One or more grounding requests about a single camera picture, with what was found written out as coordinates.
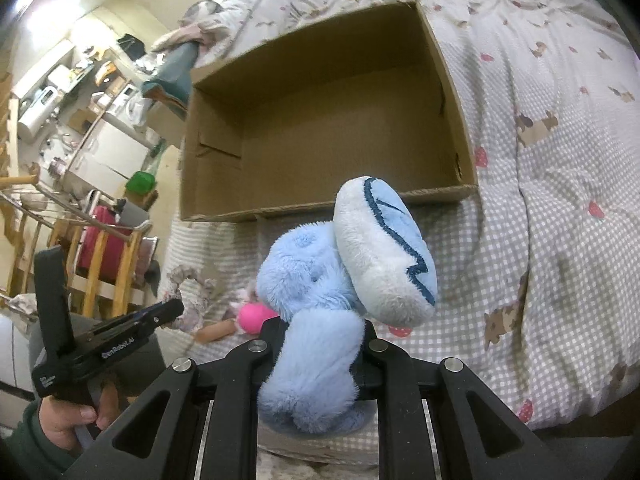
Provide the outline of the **person's left hand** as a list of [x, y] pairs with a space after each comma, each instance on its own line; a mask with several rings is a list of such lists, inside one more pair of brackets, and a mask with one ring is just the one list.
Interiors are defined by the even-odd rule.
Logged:
[[58, 448], [67, 452], [80, 450], [76, 427], [95, 424], [103, 431], [120, 414], [116, 386], [108, 380], [103, 383], [99, 405], [81, 405], [47, 396], [40, 402], [38, 419], [44, 436]]

